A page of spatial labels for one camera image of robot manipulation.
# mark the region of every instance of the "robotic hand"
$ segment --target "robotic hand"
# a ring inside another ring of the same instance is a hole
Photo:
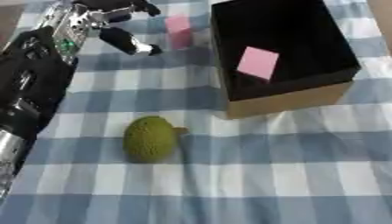
[[[32,31],[5,47],[0,55],[0,201],[62,102],[78,65],[77,53],[92,30],[127,54],[161,53],[157,45],[110,26],[138,11],[160,13],[145,0],[57,2]]]

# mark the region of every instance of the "blue checkered cloth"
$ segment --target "blue checkered cloth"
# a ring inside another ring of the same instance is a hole
[[[0,212],[2,224],[390,224],[392,60],[365,0],[327,0],[363,69],[332,106],[226,121],[204,0],[155,0],[160,17],[119,24],[165,53],[130,57],[96,36],[60,112]],[[29,5],[18,31],[45,3]],[[165,18],[191,19],[172,50]],[[130,164],[124,128],[159,115],[187,127],[176,154]]]

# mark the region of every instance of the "cardboard box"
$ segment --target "cardboard box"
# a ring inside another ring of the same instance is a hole
[[[334,104],[360,70],[322,0],[234,0],[212,8],[227,118]],[[245,49],[279,54],[269,82],[237,71]]]

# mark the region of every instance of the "table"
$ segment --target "table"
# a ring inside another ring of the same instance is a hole
[[[165,53],[130,57],[97,37],[86,43],[0,223],[392,223],[392,62],[365,0],[326,0],[363,66],[336,105],[240,121],[216,116],[212,2],[153,3],[162,16],[120,26]],[[26,7],[18,31],[44,8]],[[179,13],[194,43],[174,51],[165,18]],[[190,134],[159,164],[128,163],[123,130],[147,115]]]

